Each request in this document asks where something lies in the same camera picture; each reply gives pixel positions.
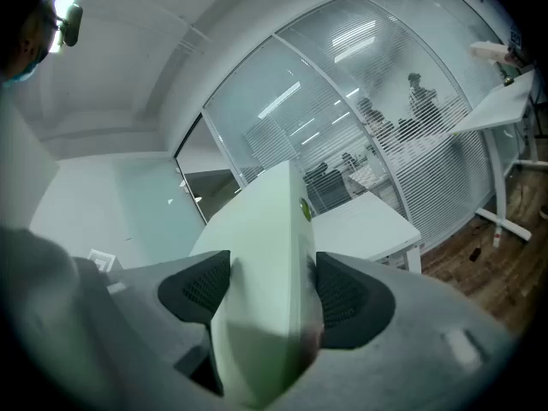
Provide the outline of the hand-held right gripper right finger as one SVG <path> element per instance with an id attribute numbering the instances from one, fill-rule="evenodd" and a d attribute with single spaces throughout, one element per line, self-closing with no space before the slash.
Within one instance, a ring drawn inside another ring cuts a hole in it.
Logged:
<path id="1" fill-rule="evenodd" d="M 396 299 L 388 286 L 327 252 L 316 253 L 316 290 L 324 318 L 322 348 L 361 348 L 395 314 Z"/>

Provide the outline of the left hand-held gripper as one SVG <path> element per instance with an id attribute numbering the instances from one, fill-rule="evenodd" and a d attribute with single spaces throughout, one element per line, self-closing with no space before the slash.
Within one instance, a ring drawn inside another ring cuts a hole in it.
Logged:
<path id="1" fill-rule="evenodd" d="M 84 283 L 108 287 L 114 283 L 112 274 L 116 272 L 116 256 L 91 250 L 87 257 L 74 256 L 77 270 Z"/>

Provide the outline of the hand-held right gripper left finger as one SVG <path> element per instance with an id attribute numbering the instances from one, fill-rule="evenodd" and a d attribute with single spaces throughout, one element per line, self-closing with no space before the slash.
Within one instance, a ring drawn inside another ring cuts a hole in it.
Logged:
<path id="1" fill-rule="evenodd" d="M 158 286 L 161 304 L 183 322 L 211 322 L 230 284 L 230 251 L 201 254 Z"/>

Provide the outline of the white cloth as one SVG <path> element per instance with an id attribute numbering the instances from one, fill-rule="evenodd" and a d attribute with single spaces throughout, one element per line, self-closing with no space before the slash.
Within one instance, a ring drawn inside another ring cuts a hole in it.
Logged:
<path id="1" fill-rule="evenodd" d="M 223 395 L 262 409 L 314 362 L 324 331 L 307 189 L 293 163 L 267 170 L 212 217 L 192 253 L 217 250 L 230 252 L 211 322 Z"/>

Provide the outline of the white table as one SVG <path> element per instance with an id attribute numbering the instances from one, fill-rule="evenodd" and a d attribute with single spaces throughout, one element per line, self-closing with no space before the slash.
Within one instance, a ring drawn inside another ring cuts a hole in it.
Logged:
<path id="1" fill-rule="evenodd" d="M 314 217 L 316 249 L 395 265 L 420 274 L 420 232 L 376 195 L 360 197 Z"/>

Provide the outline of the blue face mask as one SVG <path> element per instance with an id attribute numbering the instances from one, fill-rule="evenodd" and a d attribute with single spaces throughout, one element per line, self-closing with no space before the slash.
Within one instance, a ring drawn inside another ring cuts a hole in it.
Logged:
<path id="1" fill-rule="evenodd" d="M 20 49 L 3 67 L 3 85 L 27 79 L 36 68 L 37 52 L 36 47 Z"/>

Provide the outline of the white standing desk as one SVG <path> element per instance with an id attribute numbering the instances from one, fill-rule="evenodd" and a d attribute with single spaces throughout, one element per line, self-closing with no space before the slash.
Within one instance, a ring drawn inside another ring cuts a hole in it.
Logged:
<path id="1" fill-rule="evenodd" d="M 491 212 L 480 207 L 475 213 L 493 222 L 495 227 L 500 225 L 502 233 L 506 230 L 523 241 L 529 241 L 532 233 L 506 217 L 505 176 L 493 129 L 521 121 L 532 90 L 534 77 L 535 73 L 531 70 L 515 78 L 511 85 L 493 88 L 470 113 L 450 129 L 452 134 L 479 131 L 485 141 L 495 188 L 496 211 Z"/>

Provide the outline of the pale flat box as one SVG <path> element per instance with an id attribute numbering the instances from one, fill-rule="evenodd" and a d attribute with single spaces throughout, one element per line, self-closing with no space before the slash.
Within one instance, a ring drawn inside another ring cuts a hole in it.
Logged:
<path id="1" fill-rule="evenodd" d="M 488 41 L 477 41 L 470 45 L 472 56 L 491 60 L 497 63 L 506 63 L 506 56 L 509 54 L 507 45 L 495 44 Z"/>

